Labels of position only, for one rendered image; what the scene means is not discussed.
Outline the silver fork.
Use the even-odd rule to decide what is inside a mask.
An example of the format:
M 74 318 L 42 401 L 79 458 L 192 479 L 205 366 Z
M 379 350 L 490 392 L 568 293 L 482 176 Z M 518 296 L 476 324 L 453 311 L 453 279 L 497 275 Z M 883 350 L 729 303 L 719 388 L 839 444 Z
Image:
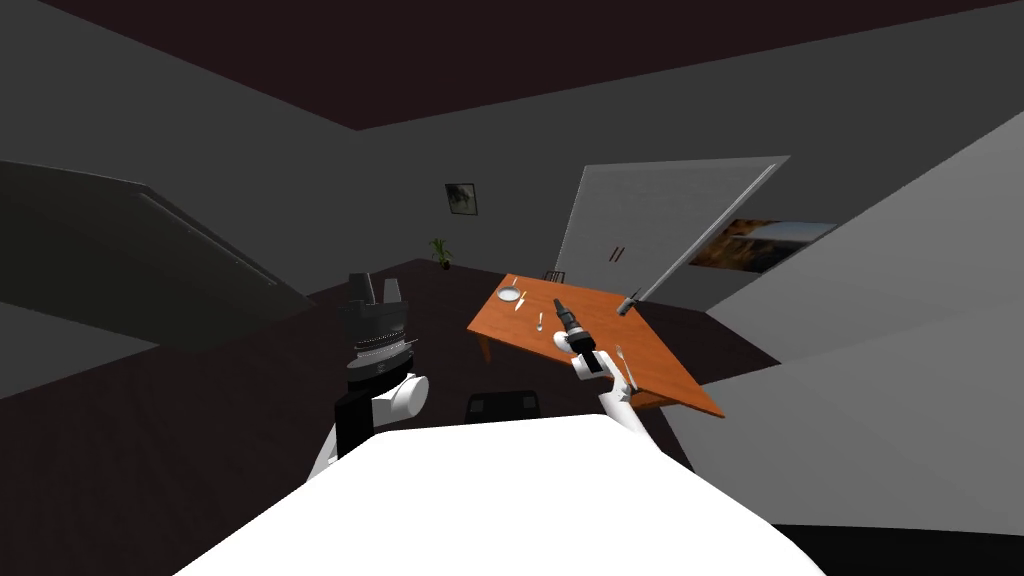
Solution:
M 630 368 L 628 366 L 628 362 L 626 361 L 626 358 L 625 358 L 625 355 L 624 355 L 624 352 L 623 352 L 621 345 L 615 345 L 615 352 L 616 352 L 616 355 L 618 357 L 618 360 L 620 360 L 620 363 L 621 363 L 621 367 L 625 370 L 625 373 L 622 375 L 623 382 L 625 384 L 629 384 L 629 393 L 628 394 L 630 396 L 633 396 L 633 395 L 639 393 L 640 389 L 639 389 L 639 387 L 635 383 L 635 379 L 633 378 L 632 372 L 631 372 L 631 370 L 630 370 Z

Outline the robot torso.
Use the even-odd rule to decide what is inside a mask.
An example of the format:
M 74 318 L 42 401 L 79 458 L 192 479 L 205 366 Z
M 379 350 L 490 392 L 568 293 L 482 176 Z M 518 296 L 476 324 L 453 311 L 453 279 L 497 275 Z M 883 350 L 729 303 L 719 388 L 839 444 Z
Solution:
M 308 480 L 175 576 L 824 576 L 605 415 L 329 435 Z

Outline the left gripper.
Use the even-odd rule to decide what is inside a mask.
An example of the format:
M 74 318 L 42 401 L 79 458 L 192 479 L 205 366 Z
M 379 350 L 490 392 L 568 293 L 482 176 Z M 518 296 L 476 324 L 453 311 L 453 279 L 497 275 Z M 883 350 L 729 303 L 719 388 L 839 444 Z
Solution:
M 339 308 L 346 333 L 353 340 L 380 340 L 406 332 L 409 304 L 401 300 L 399 281 L 384 282 L 383 303 L 374 303 L 369 273 L 351 273 L 348 278 L 349 303 Z

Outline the orange wooden table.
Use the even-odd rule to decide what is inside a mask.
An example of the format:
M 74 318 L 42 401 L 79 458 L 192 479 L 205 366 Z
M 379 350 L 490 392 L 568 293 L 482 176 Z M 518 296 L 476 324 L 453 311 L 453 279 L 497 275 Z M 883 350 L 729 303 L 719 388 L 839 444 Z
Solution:
M 518 311 L 514 311 L 513 302 L 492 295 L 468 325 L 468 330 L 478 335 L 485 360 L 490 359 L 490 342 L 496 341 L 570 365 L 570 357 L 557 349 L 552 340 L 553 334 L 563 328 L 553 304 L 558 299 L 593 336 L 597 348 L 605 351 L 624 374 L 615 352 L 615 345 L 621 345 L 640 389 L 631 399 L 633 408 L 644 410 L 680 404 L 715 417 L 724 416 L 637 311 L 617 315 L 622 295 L 512 274 L 506 275 L 499 286 L 511 284 L 527 292 Z M 538 332 L 536 325 L 541 312 L 543 331 Z

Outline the grey tall pole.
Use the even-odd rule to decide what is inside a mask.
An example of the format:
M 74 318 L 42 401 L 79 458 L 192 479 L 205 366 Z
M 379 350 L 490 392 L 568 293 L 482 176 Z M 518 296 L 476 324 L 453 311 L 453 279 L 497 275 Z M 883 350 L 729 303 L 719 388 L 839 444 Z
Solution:
M 637 300 L 651 296 L 787 160 L 690 160 L 624 175 L 614 227 L 620 252 L 608 263 L 607 290 Z

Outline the wide landscape picture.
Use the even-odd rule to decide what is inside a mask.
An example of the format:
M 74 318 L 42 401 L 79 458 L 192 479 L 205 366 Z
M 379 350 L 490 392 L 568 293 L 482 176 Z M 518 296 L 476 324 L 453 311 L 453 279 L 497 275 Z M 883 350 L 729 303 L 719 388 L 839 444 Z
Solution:
M 834 229 L 831 223 L 734 219 L 689 264 L 763 274 Z

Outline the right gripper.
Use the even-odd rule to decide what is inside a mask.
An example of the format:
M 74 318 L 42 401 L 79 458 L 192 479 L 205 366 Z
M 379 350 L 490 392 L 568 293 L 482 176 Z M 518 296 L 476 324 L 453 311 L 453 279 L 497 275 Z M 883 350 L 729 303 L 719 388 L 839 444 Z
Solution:
M 581 326 L 577 317 L 565 307 L 558 299 L 553 300 L 556 313 L 559 314 L 559 319 L 563 325 L 564 331 L 567 336 L 573 334 L 583 333 L 585 329 Z

